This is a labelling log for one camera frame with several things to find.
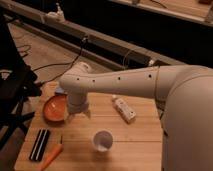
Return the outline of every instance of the black chair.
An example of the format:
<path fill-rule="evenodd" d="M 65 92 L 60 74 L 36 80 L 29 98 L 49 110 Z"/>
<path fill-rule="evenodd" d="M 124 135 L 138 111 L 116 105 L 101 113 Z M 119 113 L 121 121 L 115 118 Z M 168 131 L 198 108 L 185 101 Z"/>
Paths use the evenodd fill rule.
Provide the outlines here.
<path fill-rule="evenodd" d="M 36 79 L 36 74 L 20 56 L 0 8 L 0 131 L 3 132 L 5 129 L 2 128 L 6 126 L 0 139 L 0 150 L 16 128 L 27 133 L 24 122 L 31 119 L 34 112 L 23 115 L 22 109 L 28 97 L 41 95 Z"/>

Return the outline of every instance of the wooden tabletop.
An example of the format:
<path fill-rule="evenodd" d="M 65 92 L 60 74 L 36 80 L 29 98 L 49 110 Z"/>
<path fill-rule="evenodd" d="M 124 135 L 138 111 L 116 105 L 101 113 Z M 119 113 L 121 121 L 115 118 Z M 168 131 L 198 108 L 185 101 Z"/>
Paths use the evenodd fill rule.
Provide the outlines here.
<path fill-rule="evenodd" d="M 46 171 L 160 171 L 162 131 L 154 101 L 121 96 L 137 113 L 134 123 L 127 124 L 113 108 L 110 94 L 89 93 L 90 117 L 78 114 L 60 124 L 46 122 L 42 115 L 44 103 L 53 96 L 57 82 L 47 83 L 25 142 L 15 164 L 16 171 L 39 171 L 40 163 L 28 160 L 36 134 L 41 128 L 51 130 L 45 149 L 49 150 L 63 135 L 63 152 Z M 113 135 L 112 148 L 99 153 L 92 146 L 97 131 Z"/>
<path fill-rule="evenodd" d="M 141 4 L 155 6 L 159 8 L 163 8 L 160 4 L 165 6 L 168 10 L 174 12 L 180 12 L 184 14 L 190 14 L 193 16 L 198 16 L 205 18 L 209 9 L 210 5 L 201 4 L 199 0 L 140 0 Z"/>

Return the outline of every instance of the orange object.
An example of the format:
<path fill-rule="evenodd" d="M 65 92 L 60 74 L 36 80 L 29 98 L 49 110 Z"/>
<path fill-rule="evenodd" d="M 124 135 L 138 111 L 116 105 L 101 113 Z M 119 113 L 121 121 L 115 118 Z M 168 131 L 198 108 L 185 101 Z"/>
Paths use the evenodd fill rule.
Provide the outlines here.
<path fill-rule="evenodd" d="M 43 107 L 43 115 L 49 121 L 64 121 L 66 95 L 51 97 Z"/>
<path fill-rule="evenodd" d="M 46 159 L 41 164 L 41 171 L 46 169 L 50 163 L 62 152 L 63 146 L 62 146 L 62 140 L 60 143 L 56 144 L 53 149 L 50 151 Z"/>

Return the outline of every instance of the concrete floor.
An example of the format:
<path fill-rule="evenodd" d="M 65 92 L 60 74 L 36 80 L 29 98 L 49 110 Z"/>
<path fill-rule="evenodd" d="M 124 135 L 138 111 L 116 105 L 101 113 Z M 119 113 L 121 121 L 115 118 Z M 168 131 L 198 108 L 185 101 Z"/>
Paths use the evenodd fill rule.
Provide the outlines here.
<path fill-rule="evenodd" d="M 50 41 L 41 38 L 21 27 L 9 24 L 11 34 L 14 38 L 17 47 L 22 45 L 30 45 L 31 49 L 28 51 L 28 56 L 24 58 L 25 62 L 29 64 L 32 69 L 40 66 L 52 64 L 52 63 L 64 63 L 72 62 L 77 54 L 60 47 Z M 18 48 L 19 51 L 25 51 L 28 47 Z M 78 61 L 87 62 L 92 66 L 94 72 L 110 72 L 109 68 L 106 68 L 96 62 L 88 60 L 85 57 L 80 57 Z M 63 73 L 68 69 L 68 66 L 52 66 L 41 69 L 36 72 L 38 75 L 38 81 L 47 81 L 55 76 Z M 30 103 L 25 105 L 24 111 L 34 111 L 36 109 L 39 97 L 30 98 Z M 8 143 L 0 151 L 0 171 L 13 171 L 13 167 L 24 140 L 23 133 L 17 129 L 12 135 Z"/>

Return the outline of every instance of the white paper cup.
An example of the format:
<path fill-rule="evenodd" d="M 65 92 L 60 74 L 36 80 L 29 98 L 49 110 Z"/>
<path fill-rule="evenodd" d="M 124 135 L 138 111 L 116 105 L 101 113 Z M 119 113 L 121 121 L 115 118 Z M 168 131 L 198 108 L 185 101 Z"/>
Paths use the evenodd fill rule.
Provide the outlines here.
<path fill-rule="evenodd" d="M 108 131 L 99 131 L 93 137 L 93 146 L 99 152 L 107 152 L 113 144 L 113 137 Z"/>

